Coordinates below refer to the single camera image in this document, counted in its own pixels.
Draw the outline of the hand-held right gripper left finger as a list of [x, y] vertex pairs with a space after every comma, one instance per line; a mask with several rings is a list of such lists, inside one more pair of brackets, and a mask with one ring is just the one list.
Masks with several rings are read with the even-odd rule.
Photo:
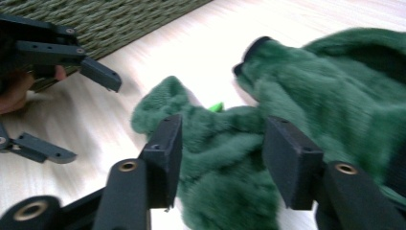
[[147, 163], [150, 208], [173, 206], [179, 181], [182, 148], [182, 116], [176, 114], [164, 118], [140, 154]]

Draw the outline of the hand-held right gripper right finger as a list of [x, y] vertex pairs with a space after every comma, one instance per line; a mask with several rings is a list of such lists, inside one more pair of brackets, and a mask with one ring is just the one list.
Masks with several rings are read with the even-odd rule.
[[269, 116], [262, 159], [287, 208], [310, 210], [312, 180], [323, 164], [323, 151], [289, 121]]

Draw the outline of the green woven basket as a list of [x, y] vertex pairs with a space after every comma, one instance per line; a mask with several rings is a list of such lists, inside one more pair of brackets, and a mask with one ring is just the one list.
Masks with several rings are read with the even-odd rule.
[[[79, 45], [94, 60], [195, 10], [211, 0], [0, 0], [0, 13], [76, 30]], [[23, 68], [34, 73], [31, 89], [56, 83], [56, 66]], [[0, 80], [0, 94], [11, 79]]]

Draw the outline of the dark green fleece garment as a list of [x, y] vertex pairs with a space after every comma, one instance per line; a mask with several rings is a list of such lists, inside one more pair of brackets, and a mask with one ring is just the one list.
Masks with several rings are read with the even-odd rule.
[[384, 186], [406, 142], [406, 32], [352, 29], [293, 48], [258, 39], [235, 69], [255, 104], [212, 112], [175, 77], [136, 106], [131, 124], [151, 135], [183, 118], [178, 194], [191, 230], [279, 230], [279, 193], [262, 163], [264, 121], [292, 122], [326, 160], [361, 167]]

